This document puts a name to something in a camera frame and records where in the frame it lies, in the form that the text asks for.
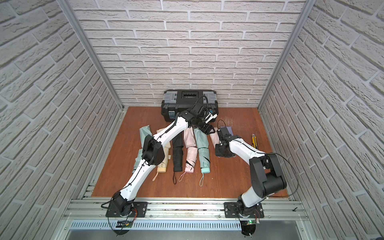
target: toolbox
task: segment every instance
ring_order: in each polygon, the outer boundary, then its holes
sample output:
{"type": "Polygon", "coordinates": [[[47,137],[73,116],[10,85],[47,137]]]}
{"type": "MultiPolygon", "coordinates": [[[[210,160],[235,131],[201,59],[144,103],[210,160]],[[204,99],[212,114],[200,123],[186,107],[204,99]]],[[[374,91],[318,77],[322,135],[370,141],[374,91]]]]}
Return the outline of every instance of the toolbox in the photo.
{"type": "MultiPolygon", "coordinates": [[[[176,114],[192,108],[196,100],[205,95],[208,98],[208,108],[212,108],[218,114],[218,104],[216,91],[206,89],[188,89],[188,90],[166,90],[164,91],[163,101],[161,102],[161,115],[166,122],[173,122],[176,114]]],[[[206,106],[205,98],[199,99],[199,103],[206,106]]]]}

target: black mounting plate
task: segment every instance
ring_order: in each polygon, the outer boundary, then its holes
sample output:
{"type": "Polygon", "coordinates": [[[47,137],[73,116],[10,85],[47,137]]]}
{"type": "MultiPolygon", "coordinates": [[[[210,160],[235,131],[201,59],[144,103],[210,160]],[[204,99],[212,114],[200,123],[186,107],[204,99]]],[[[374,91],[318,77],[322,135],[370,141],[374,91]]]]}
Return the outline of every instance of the black mounting plate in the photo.
{"type": "MultiPolygon", "coordinates": [[[[137,217],[145,217],[145,213],[147,212],[148,202],[133,202],[132,209],[137,210],[137,217]]],[[[131,211],[128,217],[135,217],[136,212],[131,211]]],[[[106,217],[121,217],[118,212],[114,211],[112,208],[107,210],[106,217]]]]}
{"type": "MultiPolygon", "coordinates": [[[[240,216],[240,214],[238,214],[237,210],[236,210],[236,202],[225,202],[224,203],[224,212],[225,212],[225,217],[226,218],[247,218],[245,216],[240,216]]],[[[262,207],[262,204],[259,203],[259,205],[255,205],[255,208],[257,210],[257,212],[259,212],[259,214],[256,212],[257,214],[257,218],[264,218],[264,211],[263,211],[263,207],[262,207]]],[[[249,215],[248,218],[255,218],[255,213],[252,213],[249,215]]]]}

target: brick wall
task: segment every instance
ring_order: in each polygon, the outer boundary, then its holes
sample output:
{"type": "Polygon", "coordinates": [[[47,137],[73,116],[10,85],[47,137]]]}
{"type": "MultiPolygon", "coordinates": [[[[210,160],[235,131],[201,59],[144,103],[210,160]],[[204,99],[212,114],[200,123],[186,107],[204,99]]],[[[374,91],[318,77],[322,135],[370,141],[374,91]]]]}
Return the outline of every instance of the brick wall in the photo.
{"type": "Polygon", "coordinates": [[[0,239],[50,239],[117,106],[57,2],[0,3],[0,239]]]}
{"type": "Polygon", "coordinates": [[[320,239],[384,235],[383,6],[317,0],[261,108],[320,239]]]}
{"type": "Polygon", "coordinates": [[[71,0],[123,104],[214,89],[256,107],[304,1],[71,0]]]}

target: wooden floor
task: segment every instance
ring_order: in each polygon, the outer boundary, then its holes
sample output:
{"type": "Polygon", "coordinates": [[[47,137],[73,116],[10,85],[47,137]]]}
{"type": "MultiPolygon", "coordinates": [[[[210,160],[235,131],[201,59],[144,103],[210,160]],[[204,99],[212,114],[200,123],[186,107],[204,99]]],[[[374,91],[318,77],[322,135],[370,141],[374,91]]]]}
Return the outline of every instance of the wooden floor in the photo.
{"type": "MultiPolygon", "coordinates": [[[[117,190],[124,187],[131,177],[131,172],[141,148],[139,128],[149,125],[153,134],[157,129],[168,126],[164,117],[160,114],[159,107],[129,107],[125,118],[104,168],[99,176],[93,191],[92,197],[111,197],[117,190]]],[[[215,123],[219,119],[224,120],[227,126],[232,126],[233,134],[239,135],[247,143],[251,144],[251,134],[256,135],[258,148],[264,152],[272,152],[259,112],[256,108],[220,108],[215,123]]],[[[176,185],[172,182],[173,161],[169,160],[167,172],[159,173],[156,180],[152,178],[156,174],[156,168],[149,174],[141,186],[137,197],[214,197],[214,198],[237,198],[251,187],[249,166],[240,157],[224,158],[216,157],[210,137],[210,169],[209,174],[204,175],[204,184],[199,187],[202,176],[199,160],[196,161],[194,173],[186,173],[181,182],[176,185]]],[[[183,148],[184,159],[187,155],[186,148],[183,148]]],[[[282,190],[276,195],[287,195],[282,190]]]]}

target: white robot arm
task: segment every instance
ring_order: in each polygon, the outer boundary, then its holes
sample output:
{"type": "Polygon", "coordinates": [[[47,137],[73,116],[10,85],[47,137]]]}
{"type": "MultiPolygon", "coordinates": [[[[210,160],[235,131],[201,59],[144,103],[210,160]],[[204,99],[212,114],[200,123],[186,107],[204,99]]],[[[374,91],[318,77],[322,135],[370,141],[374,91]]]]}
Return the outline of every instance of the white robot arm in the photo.
{"type": "MultiPolygon", "coordinates": [[[[155,166],[164,159],[163,147],[177,134],[191,126],[199,128],[205,134],[212,133],[213,127],[208,122],[216,117],[217,114],[212,109],[206,109],[201,104],[195,104],[192,109],[176,115],[175,121],[163,131],[154,136],[147,136],[138,169],[133,173],[125,187],[113,195],[109,207],[119,213],[120,216],[129,215],[140,186],[155,166]]],[[[252,187],[242,194],[237,202],[237,206],[242,209],[243,214],[246,215],[247,210],[252,210],[265,197],[286,187],[284,175],[275,155],[259,151],[239,136],[230,135],[226,127],[220,128],[217,133],[220,144],[215,147],[215,155],[231,157],[237,154],[250,165],[252,187]],[[271,169],[271,172],[265,174],[264,168],[271,169]]]]}

